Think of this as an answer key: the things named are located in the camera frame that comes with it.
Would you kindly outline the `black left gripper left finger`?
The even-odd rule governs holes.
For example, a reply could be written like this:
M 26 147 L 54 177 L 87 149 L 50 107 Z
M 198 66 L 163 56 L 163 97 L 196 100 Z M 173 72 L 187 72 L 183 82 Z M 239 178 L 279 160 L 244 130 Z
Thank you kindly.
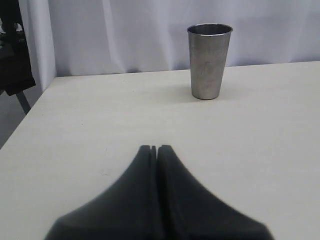
M 106 191 L 58 218 L 47 240 L 161 240 L 156 147 L 142 145 Z

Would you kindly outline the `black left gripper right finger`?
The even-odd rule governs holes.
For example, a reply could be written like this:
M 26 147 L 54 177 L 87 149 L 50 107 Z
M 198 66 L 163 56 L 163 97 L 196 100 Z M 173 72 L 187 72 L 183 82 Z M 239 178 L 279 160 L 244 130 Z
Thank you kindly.
M 158 149 L 156 180 L 167 240 L 272 240 L 269 229 L 207 190 L 170 145 Z

